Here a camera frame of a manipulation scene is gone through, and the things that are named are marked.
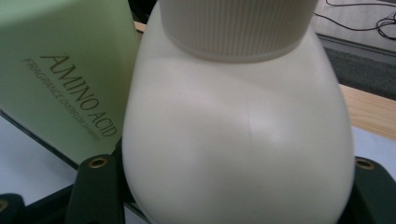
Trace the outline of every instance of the bottle cap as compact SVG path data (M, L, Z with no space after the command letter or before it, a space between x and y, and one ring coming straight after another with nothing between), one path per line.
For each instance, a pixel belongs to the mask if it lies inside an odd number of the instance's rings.
M181 49L245 63L298 46L318 0L160 0L163 29Z

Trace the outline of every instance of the table surface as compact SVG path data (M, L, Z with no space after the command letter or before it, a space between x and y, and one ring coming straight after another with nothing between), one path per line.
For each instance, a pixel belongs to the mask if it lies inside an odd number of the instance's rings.
M396 11L396 4L375 0L329 0L331 4L386 4L390 6L332 7L325 0L319 0L316 13L329 17L353 28L375 27L377 21ZM386 39L377 30L356 32L335 23L314 16L311 26L316 33L370 48L396 52L396 41ZM396 36L396 29L387 29L389 35ZM345 96L352 125L371 133L396 140L396 102L364 91L341 86Z
M145 25L135 24L144 31ZM355 154L382 164L396 179L396 102L341 86L354 133ZM76 171L0 117L0 193L33 203L73 184ZM127 223L145 223L127 212Z

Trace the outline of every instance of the white surface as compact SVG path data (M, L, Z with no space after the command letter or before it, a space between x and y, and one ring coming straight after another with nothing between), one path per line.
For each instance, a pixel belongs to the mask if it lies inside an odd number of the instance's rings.
M355 155L381 164L396 181L396 142L353 127Z
M76 170L0 117L0 193L34 203L74 183Z
M147 224L146 221L135 215L127 207L124 207L124 211L125 211L125 224Z

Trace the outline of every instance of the black cable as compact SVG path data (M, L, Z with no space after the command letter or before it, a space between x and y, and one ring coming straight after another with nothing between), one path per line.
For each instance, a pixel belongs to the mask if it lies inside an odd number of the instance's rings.
M356 6L396 7L396 6L391 5L391 4L380 4L380 3L332 4L332 3L329 3L329 0L326 0L326 3L327 3L329 6L332 6L332 7L356 7ZM396 37L394 37L394 36L388 36L388 35L385 34L385 32L381 29L382 27L385 27L385 26L396 25L396 11L393 12L392 14L390 14L389 16L387 16L387 17L385 17L385 18L379 20L379 21L376 23L376 26L375 26L375 27L373 27L373 28L366 28L366 29L355 29L355 28L351 28L351 27L345 26L345 25L341 24L340 22L337 22L337 21L335 21L335 20L333 20L333 19L331 19L331 18L329 18L329 17L320 15L320 14L318 14L318 13L314 13L314 15L316 15L316 16L318 16L318 17L321 17L321 18L323 18L323 19L326 19L326 20L328 20L328 21L331 21L331 22L333 22L333 23L335 23L335 24L337 24L337 25L339 25L339 26L341 26L341 27L344 27L344 28L346 28L346 29L348 29L348 30L351 30L351 31L371 31L371 30L377 30L378 33L379 33L381 36L383 36L383 37L385 37L385 38L387 38L387 39L390 39L390 40L396 40Z

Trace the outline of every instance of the black holder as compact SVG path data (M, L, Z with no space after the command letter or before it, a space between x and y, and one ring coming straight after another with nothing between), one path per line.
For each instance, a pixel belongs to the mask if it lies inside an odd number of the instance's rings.
M99 155L78 167L74 185L25 206L17 194L0 195L1 224L124 223L123 206L146 220L126 184L120 141L113 155ZM395 224L396 182L378 163L356 158L355 179L338 224Z

